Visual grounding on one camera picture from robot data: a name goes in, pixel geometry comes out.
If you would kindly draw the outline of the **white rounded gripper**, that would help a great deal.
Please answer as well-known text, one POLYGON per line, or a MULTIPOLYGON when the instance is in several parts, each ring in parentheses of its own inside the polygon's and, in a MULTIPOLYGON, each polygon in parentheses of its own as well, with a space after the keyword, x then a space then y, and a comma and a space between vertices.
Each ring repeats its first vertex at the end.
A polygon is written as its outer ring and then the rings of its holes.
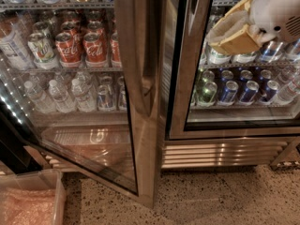
POLYGON ((207 33, 207 44, 218 53, 236 55, 258 51, 274 38, 291 43, 300 38, 300 0, 241 0, 207 33))

